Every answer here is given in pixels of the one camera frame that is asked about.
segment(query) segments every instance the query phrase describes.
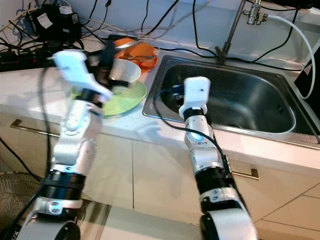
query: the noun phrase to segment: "sink basin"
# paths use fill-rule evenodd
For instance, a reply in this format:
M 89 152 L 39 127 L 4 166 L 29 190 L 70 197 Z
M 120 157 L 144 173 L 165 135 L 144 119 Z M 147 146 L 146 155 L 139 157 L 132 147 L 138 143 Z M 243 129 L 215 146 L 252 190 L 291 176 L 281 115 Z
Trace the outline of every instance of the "sink basin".
M 189 77 L 210 80 L 208 118 L 223 129 L 286 142 L 319 143 L 309 117 L 282 75 L 165 56 L 144 105 L 143 114 L 157 117 L 153 97 L 163 89 L 182 85 Z M 164 93 L 157 106 L 167 120 L 183 122 L 183 95 Z

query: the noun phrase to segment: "black cable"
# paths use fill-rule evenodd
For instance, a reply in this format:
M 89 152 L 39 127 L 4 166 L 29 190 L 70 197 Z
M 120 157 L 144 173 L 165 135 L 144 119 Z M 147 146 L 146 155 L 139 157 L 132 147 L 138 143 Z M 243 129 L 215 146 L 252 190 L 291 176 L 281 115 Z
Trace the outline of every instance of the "black cable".
M 34 42 L 40 42 L 40 41 L 38 41 L 37 39 L 33 39 L 33 40 L 30 40 L 30 41 L 25 41 L 19 47 L 21 48 L 24 45 L 27 45 L 27 44 L 30 44 L 30 43 L 34 43 Z
M 85 49 L 85 45 L 84 45 L 84 43 L 83 43 L 80 39 L 76 39 L 75 41 L 80 45 L 80 47 L 81 47 L 82 50 Z
M 4 38 L 0 37 L 0 40 L 3 41 L 5 44 L 9 44 Z
M 95 35 L 89 28 L 87 28 L 86 26 L 81 26 L 81 27 L 87 29 L 89 33 L 91 33 L 96 39 L 98 39 L 100 42 L 105 44 L 105 42 L 99 36 Z
M 186 48 L 162 48 L 162 47 L 154 47 L 155 49 L 160 49 L 160 50 L 164 50 L 164 51 L 187 51 L 187 52 L 190 52 L 190 53 L 193 53 L 195 55 L 198 55 L 199 57 L 202 57 L 202 58 L 206 58 L 206 59 L 213 59 L 215 58 L 215 56 L 205 56 L 205 55 L 201 55 L 195 51 L 192 51 L 192 50 L 189 50 L 189 49 L 186 49 Z
M 4 38 L 0 37 L 0 40 L 3 41 L 3 43 L 0 42 L 0 45 L 4 45 L 4 46 L 8 47 L 9 49 L 11 49 L 11 46 L 10 46 L 11 44 L 9 44 Z
M 246 0 L 246 1 L 249 2 L 249 3 L 254 4 L 253 1 L 250 1 L 250 0 Z M 296 10 L 295 8 L 290 8 L 290 9 L 273 9 L 273 8 L 269 8 L 269 7 L 266 7 L 266 6 L 261 6 L 261 8 L 263 8 L 263 9 L 268 9 L 268 10 L 271 10 L 271 11 L 278 11 L 278 12 L 285 12 L 285 11 L 293 11 L 293 10 Z
M 18 30 L 22 31 L 25 35 L 27 35 L 29 38 L 31 38 L 32 40 L 36 40 L 35 38 L 33 38 L 29 33 L 27 33 L 25 30 L 23 30 L 22 28 L 18 27 L 16 24 L 14 24 L 12 21 L 9 20 L 9 23 L 13 26 L 15 26 Z
M 19 32 L 19 34 L 20 34 L 20 39 L 19 39 L 19 42 L 18 42 L 18 44 L 17 44 L 16 46 L 19 47 L 20 44 L 22 43 L 22 38 L 23 38 L 23 36 L 22 36 L 22 31 L 21 31 L 19 28 L 17 28 L 17 30 L 18 30 L 18 32 Z
M 12 153 L 13 156 L 15 156 L 16 159 L 19 160 L 19 162 L 22 164 L 22 166 L 25 168 L 25 170 L 37 181 L 40 181 L 40 178 L 34 174 L 28 166 L 25 164 L 25 162 L 18 156 L 18 154 L 15 153 L 15 151 L 12 150 L 11 147 L 8 146 L 8 144 L 1 138 L 0 136 L 0 142 L 9 150 L 10 153 Z
M 279 70 L 285 70 L 285 71 L 292 71 L 292 72 L 300 72 L 302 71 L 302 69 L 288 69 L 288 68 L 283 68 L 283 67 L 278 67 L 278 66 L 271 66 L 271 65 L 267 65 L 264 63 L 260 63 L 260 62 L 252 62 L 252 61 L 248 61 L 248 60 L 244 60 L 238 57 L 227 57 L 227 60 L 233 60 L 233 61 L 238 61 L 238 62 L 243 62 L 246 64 L 256 64 L 256 65 L 261 65 L 261 66 L 265 66 L 265 67 L 269 67 L 269 68 L 273 68 L 273 69 L 279 69 Z
M 12 44 L 9 44 L 9 43 L 7 44 L 7 43 L 0 42 L 0 45 L 6 46 L 9 49 L 18 49 L 18 50 L 22 49 L 20 46 L 15 46 L 15 45 L 12 45 Z
M 39 189 L 35 192 L 33 197 L 29 200 L 29 202 L 24 206 L 24 208 L 19 212 L 19 214 L 10 222 L 3 240 L 11 240 L 15 231 L 15 228 L 17 224 L 19 223 L 19 220 L 23 217 L 23 215 L 26 213 L 26 211 L 30 208 L 30 206 L 34 203 L 34 201 L 37 199 L 37 197 L 41 194 L 43 190 L 43 185 L 39 187 Z
M 178 51 L 178 50 L 181 50 L 181 51 L 187 51 L 187 52 L 190 52 L 190 53 L 193 53 L 195 55 L 198 55 L 202 58 L 206 58 L 206 59 L 212 59 L 212 58 L 215 58 L 215 56 L 205 56 L 205 55 L 201 55 L 195 51 L 192 51 L 190 49 L 186 49 L 186 48 L 162 48 L 162 47 L 154 47 L 155 49 L 161 49 L 161 50 L 164 50 L 164 51 Z M 269 68 L 273 68 L 273 69 L 279 69 L 279 70 L 285 70 L 285 71 L 293 71 L 293 72 L 300 72 L 302 71 L 302 69 L 288 69 L 288 68 L 282 68 L 282 67 L 277 67 L 277 66 L 271 66 L 271 65 L 267 65 L 267 64 L 264 64 L 264 63 L 260 63 L 260 62 L 251 62 L 251 61 L 247 61 L 247 60 L 244 60 L 244 59 L 241 59 L 241 58 L 237 58 L 237 57 L 227 57 L 228 60 L 233 60 L 233 61 L 238 61 L 238 62 L 243 62 L 243 63 L 246 63 L 246 64 L 256 64 L 256 65 L 261 65 L 261 66 L 265 66 L 265 67 L 269 67 Z
M 94 30 L 93 32 L 100 30 L 101 27 L 102 27 L 102 25 L 105 23 L 106 18 L 107 18 L 107 14 L 108 14 L 108 7 L 109 7 L 110 5 L 111 5 L 111 0 L 108 0 L 108 1 L 106 2 L 106 4 L 105 4 L 105 14 L 104 14 L 103 21 L 102 21 L 102 23 L 100 24 L 100 26 L 99 26 L 96 30 Z
M 49 126 L 49 121 L 47 117 L 47 112 L 45 108 L 45 100 L 44 100 L 44 77 L 49 70 L 49 67 L 45 67 L 40 75 L 39 79 L 39 85 L 38 85 L 38 91 L 39 91 L 39 101 L 41 105 L 41 110 L 42 110 L 42 116 L 45 124 L 45 132 L 46 132 L 46 171 L 45 171 L 45 176 L 47 177 L 50 168 L 51 168 L 51 143 L 50 143 L 50 126 Z
M 210 49 L 206 49 L 206 48 L 203 48 L 203 47 L 200 47 L 199 46 L 199 43 L 198 43 L 198 33 L 197 33 L 197 24 L 196 24 L 196 0 L 193 0 L 193 4 L 192 4 L 192 18 L 193 18 L 193 28 L 194 28 L 194 37 L 195 37 L 195 44 L 196 44 L 196 47 L 200 50 L 204 50 L 204 51 L 207 51 L 209 53 L 211 53 L 213 56 L 215 56 L 216 58 L 218 57 L 213 51 L 211 51 Z
M 35 48 L 35 47 L 40 47 L 40 46 L 44 46 L 44 44 L 36 44 L 36 45 L 33 45 L 33 46 L 28 46 L 28 47 L 25 47 L 25 48 L 22 48 L 21 50 L 28 50 L 28 49 L 32 49 L 32 48 Z
M 83 26 L 84 26 L 84 25 L 87 25 L 87 24 L 90 22 L 90 19 L 91 19 L 91 17 L 92 17 L 92 14 L 94 14 L 94 11 L 95 11 L 95 9 L 96 9 L 97 2 L 98 2 L 98 0 L 95 0 L 95 1 L 94 1 L 94 5 L 93 5 L 93 8 L 92 8 L 91 13 L 90 13 L 90 16 L 89 16 L 89 20 L 88 20 L 86 23 L 82 24 Z
M 296 21 L 298 12 L 299 12 L 299 8 L 297 8 L 297 9 L 295 10 L 294 17 L 293 17 L 293 20 L 292 20 L 292 23 L 293 23 L 293 24 L 294 24 L 295 21 Z M 255 63 L 255 62 L 257 62 L 258 60 L 260 60 L 261 58 L 263 58 L 265 55 L 267 55 L 267 54 L 269 54 L 269 53 L 271 53 L 271 52 L 273 52 L 273 51 L 275 51 L 275 50 L 277 50 L 277 49 L 279 49 L 279 48 L 282 48 L 284 45 L 286 45 L 287 42 L 289 41 L 290 37 L 291 37 L 291 34 L 292 34 L 293 29 L 294 29 L 293 27 L 290 27 L 290 31 L 289 31 L 288 37 L 286 38 L 286 40 L 285 40 L 280 46 L 277 46 L 277 47 L 275 47 L 275 48 L 272 48 L 271 50 L 267 51 L 266 53 L 262 54 L 260 57 L 258 57 L 257 59 L 255 59 L 255 60 L 253 60 L 253 61 L 251 61 L 251 62 L 252 62 L 252 63 Z
M 171 9 L 174 8 L 174 6 L 179 2 L 179 0 L 175 0 L 174 3 L 169 7 L 169 9 L 165 12 L 165 14 L 160 18 L 158 23 L 149 31 L 147 32 L 144 36 L 148 36 L 151 34 L 154 30 L 157 29 L 157 27 L 161 24 L 161 22 L 165 19 L 165 17 L 168 15 L 168 13 L 171 11 Z
M 144 19 L 141 23 L 141 32 L 143 32 L 143 27 L 144 27 L 144 23 L 148 17 L 148 8 L 149 8 L 149 0 L 146 0 L 146 9 L 145 9 L 145 16 L 144 16 Z
M 163 90 L 161 90 L 160 92 L 158 92 L 158 93 L 153 97 L 153 101 L 152 101 L 152 102 L 153 102 L 154 109 L 155 109 L 157 115 L 160 117 L 160 119 L 161 119 L 166 125 L 170 126 L 171 128 L 174 128 L 174 129 L 177 129 L 177 130 L 186 131 L 186 132 L 190 132 L 190 133 L 194 133 L 194 134 L 199 134 L 199 135 L 201 135 L 202 137 L 208 139 L 208 140 L 216 147 L 216 149 L 219 151 L 220 156 L 221 156 L 221 160 L 222 160 L 222 163 L 223 163 L 223 166 L 224 166 L 224 169 L 225 169 L 225 171 L 226 171 L 227 174 L 230 174 L 228 161 L 227 161 L 227 159 L 225 158 L 225 155 L 224 155 L 221 147 L 218 145 L 218 143 L 217 143 L 215 140 L 213 140 L 211 137 L 209 137 L 208 135 L 206 135 L 206 134 L 204 134 L 204 133 L 202 133 L 202 132 L 200 132 L 200 131 L 193 130 L 193 129 L 186 128 L 186 127 L 179 127 L 179 126 L 172 125 L 172 124 L 170 124 L 169 122 L 167 122 L 167 121 L 163 118 L 162 114 L 160 113 L 160 111 L 158 110 L 158 107 L 157 107 L 157 103 L 156 103 L 157 98 L 158 98 L 161 94 L 163 94 L 163 93 L 170 93 L 170 92 L 172 93 L 172 92 L 176 92 L 176 91 L 177 91 L 177 88 L 176 88 L 176 87 L 175 87 L 175 88 L 172 88 L 172 89 L 163 89 Z

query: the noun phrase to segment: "cabinet handle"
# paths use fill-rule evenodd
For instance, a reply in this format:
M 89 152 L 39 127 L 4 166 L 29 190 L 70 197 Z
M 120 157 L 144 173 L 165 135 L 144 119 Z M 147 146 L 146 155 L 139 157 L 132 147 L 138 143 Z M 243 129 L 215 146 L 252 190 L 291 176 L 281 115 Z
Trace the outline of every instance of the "cabinet handle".
M 238 175 L 238 176 L 242 176 L 242 177 L 246 177 L 249 179 L 254 179 L 254 180 L 259 180 L 259 173 L 257 169 L 253 169 L 251 168 L 251 175 L 250 174 L 245 174 L 245 173 L 241 173 L 241 172 L 237 172 L 237 171 L 232 171 L 231 172 L 233 175 Z
M 32 133 L 36 133 L 36 134 L 42 134 L 42 135 L 47 135 L 47 133 L 45 131 L 39 130 L 39 129 L 35 129 L 35 128 L 31 128 L 31 127 L 27 127 L 27 126 L 21 126 L 20 124 L 22 123 L 22 121 L 20 119 L 16 119 L 11 125 L 10 128 L 13 129 L 19 129 L 19 130 L 24 130 L 24 131 L 28 131 L 28 132 L 32 132 Z M 52 137 L 59 137 L 59 134 L 55 134 L 55 133 L 49 133 L 49 136 Z

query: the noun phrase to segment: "white cable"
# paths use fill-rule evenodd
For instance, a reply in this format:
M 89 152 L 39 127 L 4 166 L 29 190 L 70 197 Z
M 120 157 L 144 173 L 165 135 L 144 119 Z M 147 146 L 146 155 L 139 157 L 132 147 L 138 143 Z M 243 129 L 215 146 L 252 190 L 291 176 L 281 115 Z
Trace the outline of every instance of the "white cable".
M 280 17 L 280 16 L 274 16 L 274 15 L 269 15 L 268 18 L 271 18 L 271 19 L 277 19 L 277 20 L 280 20 L 286 24 L 289 24 L 291 27 L 293 27 L 299 34 L 300 36 L 303 38 L 308 50 L 309 50 L 309 53 L 310 53 L 310 57 L 311 57 L 311 62 L 312 62 L 312 80 L 311 80 L 311 87 L 310 87 L 310 90 L 309 90 L 309 93 L 307 94 L 307 96 L 302 96 L 302 94 L 300 93 L 300 91 L 298 90 L 298 95 L 300 95 L 300 97 L 302 99 L 307 99 L 310 97 L 313 89 L 314 89 L 314 86 L 315 86 L 315 80 L 316 80 L 316 61 L 315 61 L 315 56 L 313 54 L 313 50 L 310 46 L 310 43 L 308 41 L 308 39 L 306 38 L 306 36 L 304 35 L 304 33 L 296 26 L 294 25 L 292 22 L 290 22 L 289 20 L 283 18 L 283 17 Z
M 29 12 L 32 12 L 32 11 L 35 11 L 35 10 L 37 10 L 37 8 L 28 9 Z M 21 16 L 23 16 L 23 15 L 26 14 L 26 13 L 27 13 L 27 11 L 21 12 L 21 13 L 20 13 L 19 15 L 17 15 L 17 16 L 15 17 L 15 19 L 13 19 L 11 22 L 13 22 L 13 23 L 15 24 L 16 21 L 17 21 Z M 2 28 L 0 28 L 0 32 L 2 32 L 3 30 L 5 30 L 5 29 L 6 29 L 8 26 L 10 26 L 10 25 L 11 25 L 11 23 L 9 23 L 9 24 L 3 26 Z

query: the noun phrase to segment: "black device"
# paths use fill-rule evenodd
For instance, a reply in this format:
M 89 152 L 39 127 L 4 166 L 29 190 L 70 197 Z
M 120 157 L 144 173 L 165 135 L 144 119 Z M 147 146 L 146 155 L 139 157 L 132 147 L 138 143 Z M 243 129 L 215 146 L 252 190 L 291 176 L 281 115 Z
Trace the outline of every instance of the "black device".
M 310 9 L 314 5 L 317 5 L 319 7 L 318 1 L 319 0 L 270 0 L 266 2 L 271 2 L 283 6 L 291 6 L 295 8 L 299 6 L 301 9 Z
M 41 40 L 67 41 L 81 37 L 78 14 L 62 14 L 60 8 L 61 6 L 56 4 L 42 4 L 40 9 L 27 16 L 34 33 Z
M 314 54 L 315 59 L 315 67 L 316 69 L 320 69 L 320 48 Z M 308 62 L 306 67 L 300 73 L 300 75 L 295 80 L 294 84 L 300 90 L 300 93 L 303 96 L 306 96 L 310 90 L 311 82 L 312 82 L 312 63 L 311 60 Z M 316 116 L 320 119 L 320 107 L 319 107 L 319 94 L 320 94 L 320 74 L 318 71 L 315 72 L 315 82 L 313 91 L 305 101 L 310 105 Z

